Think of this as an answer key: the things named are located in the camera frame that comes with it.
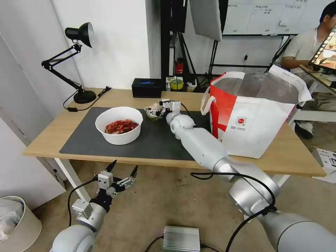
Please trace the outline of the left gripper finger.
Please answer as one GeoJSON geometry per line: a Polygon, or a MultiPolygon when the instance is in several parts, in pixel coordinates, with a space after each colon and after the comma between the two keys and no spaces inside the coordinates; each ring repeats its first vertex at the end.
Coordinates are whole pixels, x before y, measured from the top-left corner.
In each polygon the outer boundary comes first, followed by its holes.
{"type": "Polygon", "coordinates": [[[117,182],[117,185],[121,188],[129,188],[135,183],[135,178],[137,176],[138,165],[135,166],[129,177],[126,177],[117,182]]]}
{"type": "Polygon", "coordinates": [[[112,175],[112,169],[114,168],[115,164],[117,163],[117,160],[114,160],[112,163],[108,164],[106,169],[101,171],[101,175],[112,175]]]}

